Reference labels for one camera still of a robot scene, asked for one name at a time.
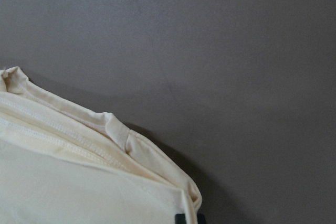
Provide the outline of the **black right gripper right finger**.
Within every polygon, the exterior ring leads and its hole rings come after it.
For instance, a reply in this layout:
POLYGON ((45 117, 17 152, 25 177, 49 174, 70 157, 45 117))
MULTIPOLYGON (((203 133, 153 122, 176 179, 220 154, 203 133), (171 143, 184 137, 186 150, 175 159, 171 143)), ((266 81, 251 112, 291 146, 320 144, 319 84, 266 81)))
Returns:
POLYGON ((197 223, 198 224, 206 224, 206 218, 202 213, 197 214, 197 223))

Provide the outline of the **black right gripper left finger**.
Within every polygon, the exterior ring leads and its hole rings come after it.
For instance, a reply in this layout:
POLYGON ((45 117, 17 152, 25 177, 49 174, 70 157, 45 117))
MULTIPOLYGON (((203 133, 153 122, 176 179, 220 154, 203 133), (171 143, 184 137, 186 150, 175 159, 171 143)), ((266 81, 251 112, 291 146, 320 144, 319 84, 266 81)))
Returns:
POLYGON ((176 214, 174 217, 175 224, 186 224, 185 214, 176 214))

